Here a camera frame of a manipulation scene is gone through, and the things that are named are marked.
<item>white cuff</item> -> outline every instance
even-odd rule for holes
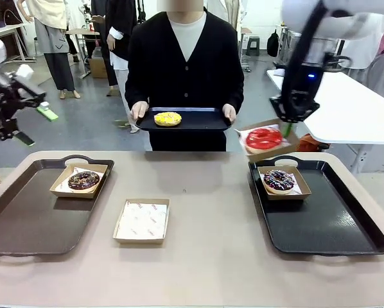
[[[114,27],[111,27],[111,29],[109,30],[109,34],[111,34],[116,40],[121,40],[123,38],[123,34],[115,30]]]

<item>backpack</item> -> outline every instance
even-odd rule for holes
[[[272,33],[270,38],[268,39],[267,45],[268,55],[275,57],[279,51],[279,35],[276,33]]]
[[[138,24],[143,24],[146,21],[145,5],[142,0],[142,6],[140,0],[138,0]]]

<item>cardboard box on floor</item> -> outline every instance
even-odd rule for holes
[[[275,167],[258,167],[257,169],[259,171],[260,175],[264,175],[268,171],[272,170],[280,170],[284,171],[286,173],[289,173],[290,175],[294,175],[297,185],[301,189],[302,194],[272,194],[270,191],[266,189],[266,184],[264,181],[262,181],[263,187],[265,187],[266,193],[268,194],[268,199],[272,201],[277,200],[305,200],[308,196],[312,194],[310,191],[309,186],[307,185],[305,179],[303,179],[303,176],[299,172],[299,170],[295,166],[275,166]]]
[[[96,164],[69,164],[65,170],[61,173],[61,175],[57,178],[55,183],[49,189],[51,193],[53,193],[57,197],[70,197],[70,198],[83,198],[83,199],[93,199],[95,197],[95,193],[98,190],[98,186],[101,183],[101,180],[95,185],[94,190],[91,192],[60,192],[55,189],[61,184],[64,180],[69,178],[71,174],[74,172],[74,168],[86,169],[89,171],[99,172],[105,174],[107,172],[107,165],[96,165]]]
[[[239,129],[239,131],[243,132],[245,130],[252,130],[254,128],[262,128],[265,126],[270,126],[270,125],[275,125],[278,124],[279,127],[282,127],[282,121],[280,119],[274,119],[274,120],[269,120],[257,124],[253,124],[250,126],[243,127]],[[243,150],[245,151],[246,155],[248,156],[248,159],[250,162],[260,162],[261,160],[268,159],[271,157],[276,157],[279,155],[287,154],[287,153],[292,153],[296,152],[296,149],[300,143],[299,138],[296,136],[295,132],[292,130],[289,134],[289,136],[286,138],[286,140],[290,143],[289,146],[277,146],[273,149],[266,150],[260,154],[252,154],[248,152],[246,147],[242,146]]]
[[[89,59],[92,78],[108,78],[107,68],[103,59]]]
[[[121,239],[118,237],[119,224],[121,222],[123,211],[125,209],[125,206],[127,205],[127,202],[166,205],[166,220],[165,220],[164,236],[162,239]],[[169,211],[170,211],[169,203],[170,203],[169,199],[126,199],[122,207],[121,213],[118,216],[118,220],[116,221],[113,238],[121,244],[162,244],[165,240],[166,229],[168,227]]]

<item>neck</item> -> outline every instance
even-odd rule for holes
[[[179,24],[191,24],[199,20],[204,14],[204,12],[166,12],[168,18]]]

